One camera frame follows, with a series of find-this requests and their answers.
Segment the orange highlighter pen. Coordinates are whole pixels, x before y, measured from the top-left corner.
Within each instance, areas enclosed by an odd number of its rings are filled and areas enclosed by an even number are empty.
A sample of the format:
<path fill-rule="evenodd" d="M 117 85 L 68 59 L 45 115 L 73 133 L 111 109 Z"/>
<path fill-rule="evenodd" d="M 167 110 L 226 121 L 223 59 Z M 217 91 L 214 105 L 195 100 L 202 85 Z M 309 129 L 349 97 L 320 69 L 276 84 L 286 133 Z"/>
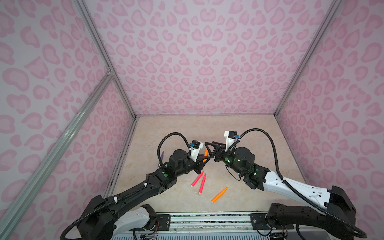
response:
<path fill-rule="evenodd" d="M 208 160 L 208 157 L 209 157 L 209 151 L 208 150 L 205 151 L 204 157 L 205 158 L 203 159 L 203 162 L 206 162 Z"/>
<path fill-rule="evenodd" d="M 221 197 L 222 195 L 228 190 L 228 188 L 225 188 L 223 189 L 220 193 L 218 193 L 212 200 L 211 200 L 211 203 L 214 204 L 216 203 Z"/>

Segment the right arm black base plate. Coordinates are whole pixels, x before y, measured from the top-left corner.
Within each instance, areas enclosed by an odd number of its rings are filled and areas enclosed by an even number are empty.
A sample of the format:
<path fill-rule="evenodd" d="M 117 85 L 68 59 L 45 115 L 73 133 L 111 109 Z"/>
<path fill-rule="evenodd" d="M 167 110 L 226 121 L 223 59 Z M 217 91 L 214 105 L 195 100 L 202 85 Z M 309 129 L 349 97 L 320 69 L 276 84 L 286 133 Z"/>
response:
<path fill-rule="evenodd" d="M 267 220 L 266 213 L 251 213 L 249 216 L 252 228 L 255 231 L 269 231 L 271 228 L 273 230 L 293 230 L 295 228 L 293 224 L 282 226 L 278 225 L 277 222 Z"/>

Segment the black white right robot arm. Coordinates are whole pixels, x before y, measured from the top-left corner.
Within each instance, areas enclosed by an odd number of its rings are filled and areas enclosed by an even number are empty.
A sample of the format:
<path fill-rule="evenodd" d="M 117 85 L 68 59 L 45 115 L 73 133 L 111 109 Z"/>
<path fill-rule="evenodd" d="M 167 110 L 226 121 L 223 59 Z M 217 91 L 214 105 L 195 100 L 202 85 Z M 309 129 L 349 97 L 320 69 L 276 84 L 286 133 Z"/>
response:
<path fill-rule="evenodd" d="M 304 225 L 325 230 L 340 240 L 366 238 L 356 227 L 356 208 L 347 193 L 337 186 L 325 189 L 284 178 L 279 170 L 271 171 L 255 163 L 255 155 L 245 147 L 230 149 L 226 144 L 205 143 L 210 158 L 225 163 L 252 190 L 276 193 L 297 202 L 302 207 L 272 203 L 265 216 L 273 228 Z"/>

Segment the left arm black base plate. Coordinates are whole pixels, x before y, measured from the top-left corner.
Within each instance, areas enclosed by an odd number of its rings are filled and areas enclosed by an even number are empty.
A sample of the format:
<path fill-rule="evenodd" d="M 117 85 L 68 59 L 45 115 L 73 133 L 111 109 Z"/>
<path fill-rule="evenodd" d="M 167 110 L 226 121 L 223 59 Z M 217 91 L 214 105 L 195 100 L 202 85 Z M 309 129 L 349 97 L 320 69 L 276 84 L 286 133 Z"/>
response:
<path fill-rule="evenodd" d="M 150 217 L 149 221 L 142 228 L 136 228 L 135 231 L 142 232 L 154 232 L 157 231 L 168 231 L 170 229 L 171 215 L 159 214 L 155 217 Z"/>

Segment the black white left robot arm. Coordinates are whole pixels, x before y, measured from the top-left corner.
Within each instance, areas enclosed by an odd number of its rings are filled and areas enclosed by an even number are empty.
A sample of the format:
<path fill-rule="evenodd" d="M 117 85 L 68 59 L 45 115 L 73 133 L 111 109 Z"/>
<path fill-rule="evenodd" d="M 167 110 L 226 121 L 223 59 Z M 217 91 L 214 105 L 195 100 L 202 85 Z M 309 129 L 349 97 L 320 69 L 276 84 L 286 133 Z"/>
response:
<path fill-rule="evenodd" d="M 146 174 L 143 182 L 107 198 L 98 195 L 90 200 L 79 221 L 75 224 L 82 240 L 110 240 L 115 224 L 124 214 L 145 200 L 160 195 L 177 183 L 179 176 L 195 172 L 200 174 L 208 157 L 198 154 L 193 161 L 189 153 L 176 150 L 169 161 L 152 173 Z"/>

